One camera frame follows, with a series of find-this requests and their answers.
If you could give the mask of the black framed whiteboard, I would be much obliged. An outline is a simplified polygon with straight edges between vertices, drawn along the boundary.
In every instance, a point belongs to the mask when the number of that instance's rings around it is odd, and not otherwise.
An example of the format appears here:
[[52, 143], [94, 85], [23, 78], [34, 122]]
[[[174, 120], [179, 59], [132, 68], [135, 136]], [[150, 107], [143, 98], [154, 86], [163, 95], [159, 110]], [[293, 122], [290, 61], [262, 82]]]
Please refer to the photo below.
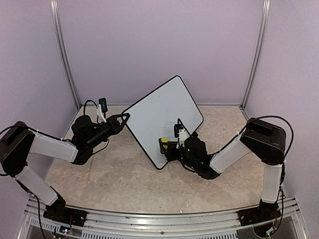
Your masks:
[[174, 137], [174, 125], [181, 119], [190, 133], [197, 131], [204, 117], [184, 81], [178, 75], [169, 79], [122, 113], [130, 115], [126, 126], [147, 158], [158, 170], [168, 163], [160, 153], [159, 139]]

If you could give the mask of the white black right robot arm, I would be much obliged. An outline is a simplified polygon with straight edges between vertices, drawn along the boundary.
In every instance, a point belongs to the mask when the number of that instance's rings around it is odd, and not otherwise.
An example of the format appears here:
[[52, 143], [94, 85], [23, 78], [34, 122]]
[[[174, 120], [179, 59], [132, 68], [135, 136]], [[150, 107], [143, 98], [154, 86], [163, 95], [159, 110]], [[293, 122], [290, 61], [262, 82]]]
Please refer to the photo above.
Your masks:
[[189, 134], [181, 120], [174, 126], [176, 141], [159, 139], [159, 148], [168, 162], [179, 161], [188, 171], [213, 180], [243, 157], [253, 154], [264, 165], [263, 191], [255, 217], [265, 221], [278, 217], [278, 196], [284, 176], [286, 157], [285, 130], [265, 121], [251, 118], [246, 125], [217, 152], [209, 154], [206, 143], [194, 132]]

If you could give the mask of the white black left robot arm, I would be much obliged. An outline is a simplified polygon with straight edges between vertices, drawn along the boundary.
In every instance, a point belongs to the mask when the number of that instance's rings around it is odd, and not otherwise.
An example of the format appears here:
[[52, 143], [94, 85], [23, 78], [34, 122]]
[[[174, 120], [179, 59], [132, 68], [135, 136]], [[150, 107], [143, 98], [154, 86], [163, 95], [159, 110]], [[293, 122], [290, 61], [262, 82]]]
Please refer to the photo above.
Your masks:
[[27, 163], [30, 154], [44, 155], [75, 165], [84, 165], [101, 143], [119, 134], [129, 113], [113, 115], [102, 123], [93, 123], [88, 115], [78, 117], [72, 125], [71, 139], [57, 138], [17, 121], [3, 129], [0, 139], [0, 163], [6, 176], [14, 178], [46, 205], [46, 216], [63, 222], [70, 216], [65, 200]]

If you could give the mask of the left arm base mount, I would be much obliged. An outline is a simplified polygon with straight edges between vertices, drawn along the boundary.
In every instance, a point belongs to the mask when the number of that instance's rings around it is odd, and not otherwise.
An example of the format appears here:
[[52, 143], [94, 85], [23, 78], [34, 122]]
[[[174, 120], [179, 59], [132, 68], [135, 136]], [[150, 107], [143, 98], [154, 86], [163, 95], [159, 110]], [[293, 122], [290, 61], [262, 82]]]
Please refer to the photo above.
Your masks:
[[69, 207], [54, 208], [53, 206], [46, 206], [43, 216], [56, 222], [84, 227], [87, 212]]

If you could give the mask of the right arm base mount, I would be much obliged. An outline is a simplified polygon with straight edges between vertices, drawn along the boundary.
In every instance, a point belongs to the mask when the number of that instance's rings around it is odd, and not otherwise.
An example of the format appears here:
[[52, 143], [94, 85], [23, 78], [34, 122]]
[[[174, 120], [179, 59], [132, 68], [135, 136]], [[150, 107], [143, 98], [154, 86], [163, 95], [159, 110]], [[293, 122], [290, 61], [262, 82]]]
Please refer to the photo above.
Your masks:
[[261, 207], [254, 207], [240, 210], [238, 216], [240, 224], [243, 227], [279, 218], [281, 212], [278, 208], [262, 209]]

